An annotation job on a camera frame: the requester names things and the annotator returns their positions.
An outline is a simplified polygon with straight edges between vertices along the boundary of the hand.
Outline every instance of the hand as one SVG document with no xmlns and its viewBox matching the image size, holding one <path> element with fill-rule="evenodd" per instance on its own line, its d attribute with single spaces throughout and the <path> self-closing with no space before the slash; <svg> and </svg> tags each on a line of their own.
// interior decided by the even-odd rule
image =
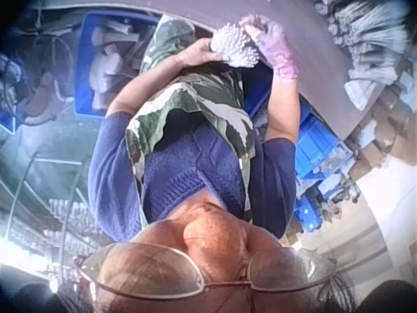
<svg viewBox="0 0 417 313">
<path fill-rule="evenodd" d="M 245 28 L 259 51 L 272 65 L 275 75 L 288 80 L 297 77 L 298 69 L 294 63 L 293 52 L 280 24 L 257 14 L 246 16 L 239 24 Z"/>
<path fill-rule="evenodd" d="M 228 57 L 210 50 L 211 38 L 202 38 L 177 54 L 177 58 L 184 67 L 196 67 L 212 61 L 228 61 Z"/>
</svg>

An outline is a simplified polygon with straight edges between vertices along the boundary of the blue container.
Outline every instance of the blue container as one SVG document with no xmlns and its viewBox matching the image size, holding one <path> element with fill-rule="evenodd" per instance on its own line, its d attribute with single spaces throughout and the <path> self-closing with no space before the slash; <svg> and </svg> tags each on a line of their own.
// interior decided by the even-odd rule
<svg viewBox="0 0 417 313">
<path fill-rule="evenodd" d="M 94 91 L 90 87 L 89 73 L 90 66 L 96 55 L 96 48 L 91 42 L 91 35 L 97 26 L 101 26 L 106 20 L 112 19 L 123 22 L 128 18 L 134 27 L 134 31 L 139 31 L 149 25 L 157 25 L 158 18 L 137 12 L 126 12 L 116 10 L 94 10 L 89 12 L 83 22 L 81 38 L 79 41 L 79 51 L 75 71 L 75 103 L 74 111 L 76 115 L 103 119 L 106 115 L 105 110 L 93 110 L 92 103 Z"/>
<path fill-rule="evenodd" d="M 339 139 L 327 126 L 310 114 L 300 126 L 295 151 L 295 171 L 299 178 L 305 178 L 338 143 Z"/>
<path fill-rule="evenodd" d="M 317 206 L 309 201 L 306 196 L 302 196 L 295 204 L 294 214 L 304 230 L 313 232 L 320 228 L 323 220 Z"/>
<path fill-rule="evenodd" d="M 245 94 L 243 108 L 250 117 L 253 117 L 269 98 L 273 75 L 272 69 L 262 62 L 256 64 L 254 68 L 242 69 Z"/>
<path fill-rule="evenodd" d="M 19 127 L 19 124 L 13 115 L 8 113 L 6 110 L 2 110 L 0 112 L 0 127 L 10 135 L 14 135 Z"/>
<path fill-rule="evenodd" d="M 308 173 L 304 178 L 305 179 L 326 179 L 330 175 L 332 175 L 334 172 L 336 172 L 350 157 L 353 155 L 353 152 L 343 143 L 338 142 L 338 144 L 335 146 L 337 148 L 340 148 L 344 150 L 345 157 L 341 158 L 340 160 L 336 160 L 337 162 L 332 166 L 332 169 L 329 171 L 320 171 L 319 173 L 313 173 L 312 171 Z"/>
<path fill-rule="evenodd" d="M 300 95 L 300 125 L 304 123 L 304 121 L 309 117 L 311 114 L 311 106 L 310 103 Z"/>
</svg>

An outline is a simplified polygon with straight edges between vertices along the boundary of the knit sweater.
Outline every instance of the knit sweater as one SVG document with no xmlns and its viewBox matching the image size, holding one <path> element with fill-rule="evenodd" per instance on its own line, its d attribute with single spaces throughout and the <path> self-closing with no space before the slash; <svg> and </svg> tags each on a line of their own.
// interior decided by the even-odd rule
<svg viewBox="0 0 417 313">
<path fill-rule="evenodd" d="M 245 192 L 238 158 L 201 113 L 169 113 L 163 138 L 145 157 L 143 195 L 138 194 L 124 140 L 131 118 L 119 112 L 103 121 L 89 169 L 91 212 L 110 237 L 131 240 L 141 230 L 141 206 L 147 220 L 155 222 L 205 187 L 232 215 L 242 217 Z M 256 138 L 255 152 L 249 183 L 253 223 L 279 238 L 295 202 L 295 146 L 284 138 L 264 144 Z"/>
</svg>

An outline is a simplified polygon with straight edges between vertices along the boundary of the camouflage apron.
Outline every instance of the camouflage apron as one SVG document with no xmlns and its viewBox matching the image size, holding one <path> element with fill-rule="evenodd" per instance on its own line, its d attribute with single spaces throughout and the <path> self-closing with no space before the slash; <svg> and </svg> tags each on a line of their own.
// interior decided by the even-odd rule
<svg viewBox="0 0 417 313">
<path fill-rule="evenodd" d="M 141 73 L 195 42 L 194 26 L 186 21 L 162 16 L 149 43 Z M 230 144 L 239 159 L 244 181 L 245 211 L 250 209 L 248 186 L 250 158 L 255 156 L 252 122 L 242 109 L 242 80 L 237 70 L 216 64 L 185 70 L 165 89 L 156 93 L 138 111 L 126 130 L 126 144 L 132 161 L 138 195 L 143 196 L 145 155 L 151 153 L 162 139 L 169 111 L 180 108 L 186 112 L 201 112 Z M 148 225 L 140 209 L 142 228 Z"/>
</svg>

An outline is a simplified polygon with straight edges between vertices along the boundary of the rubber glove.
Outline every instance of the rubber glove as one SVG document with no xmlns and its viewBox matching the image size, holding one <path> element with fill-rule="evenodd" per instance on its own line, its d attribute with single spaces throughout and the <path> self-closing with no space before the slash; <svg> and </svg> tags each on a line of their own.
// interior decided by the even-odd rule
<svg viewBox="0 0 417 313">
<path fill-rule="evenodd" d="M 280 24 L 258 14 L 246 16 L 239 24 L 245 28 L 259 51 L 272 65 L 275 75 L 286 80 L 296 79 L 298 69 Z"/>
</svg>

